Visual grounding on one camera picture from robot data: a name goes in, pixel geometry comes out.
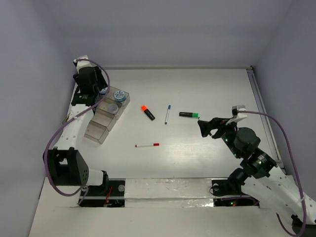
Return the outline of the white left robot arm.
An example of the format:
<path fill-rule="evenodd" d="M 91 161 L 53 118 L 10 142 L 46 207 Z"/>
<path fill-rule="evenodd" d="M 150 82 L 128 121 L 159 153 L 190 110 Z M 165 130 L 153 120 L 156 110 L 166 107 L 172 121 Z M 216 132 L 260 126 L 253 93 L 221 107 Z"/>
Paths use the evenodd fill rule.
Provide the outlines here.
<path fill-rule="evenodd" d="M 79 148 L 101 99 L 100 90 L 107 84 L 97 66 L 80 67 L 73 78 L 78 86 L 70 103 L 69 124 L 47 151 L 48 174 L 55 186 L 92 186 L 98 195 L 104 195 L 109 190 L 106 171 L 90 169 Z"/>

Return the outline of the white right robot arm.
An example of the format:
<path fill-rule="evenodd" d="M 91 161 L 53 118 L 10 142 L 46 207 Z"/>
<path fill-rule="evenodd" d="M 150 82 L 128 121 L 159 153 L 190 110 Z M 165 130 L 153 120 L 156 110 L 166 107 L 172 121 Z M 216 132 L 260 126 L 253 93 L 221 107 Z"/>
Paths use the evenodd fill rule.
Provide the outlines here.
<path fill-rule="evenodd" d="M 240 159 L 227 179 L 212 183 L 210 192 L 216 197 L 248 195 L 266 205 L 292 226 L 289 235 L 316 235 L 316 202 L 300 193 L 298 183 L 289 178 L 277 162 L 259 149 L 260 138 L 247 127 L 239 128 L 229 118 L 213 118 L 198 122 L 202 137 L 222 139 L 235 158 Z"/>

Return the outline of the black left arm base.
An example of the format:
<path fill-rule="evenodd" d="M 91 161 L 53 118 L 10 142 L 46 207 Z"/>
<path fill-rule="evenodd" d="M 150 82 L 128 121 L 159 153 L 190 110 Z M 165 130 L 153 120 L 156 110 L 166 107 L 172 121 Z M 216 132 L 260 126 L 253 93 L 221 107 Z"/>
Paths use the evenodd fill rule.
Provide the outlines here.
<path fill-rule="evenodd" d="M 125 179 L 110 179 L 106 190 L 97 186 L 88 186 L 88 192 L 82 189 L 79 196 L 80 207 L 125 207 Z"/>

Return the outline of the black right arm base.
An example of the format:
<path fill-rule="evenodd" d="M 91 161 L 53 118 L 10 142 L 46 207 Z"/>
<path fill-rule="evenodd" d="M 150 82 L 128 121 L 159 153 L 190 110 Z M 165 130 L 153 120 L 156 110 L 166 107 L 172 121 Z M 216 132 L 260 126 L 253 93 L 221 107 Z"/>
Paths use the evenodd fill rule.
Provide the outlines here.
<path fill-rule="evenodd" d="M 259 206 L 259 201 L 244 194 L 239 187 L 232 188 L 227 179 L 212 180 L 209 192 L 215 207 Z"/>

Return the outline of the blue-lidded cleaning gel jar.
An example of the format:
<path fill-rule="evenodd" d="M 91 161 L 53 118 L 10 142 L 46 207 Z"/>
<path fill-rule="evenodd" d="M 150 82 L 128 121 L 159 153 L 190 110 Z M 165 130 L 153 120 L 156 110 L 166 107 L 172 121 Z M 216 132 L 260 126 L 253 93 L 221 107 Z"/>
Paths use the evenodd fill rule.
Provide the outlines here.
<path fill-rule="evenodd" d="M 102 88 L 102 89 L 99 91 L 99 93 L 100 93 L 101 95 L 106 95 L 107 90 L 108 90 L 108 87 Z"/>

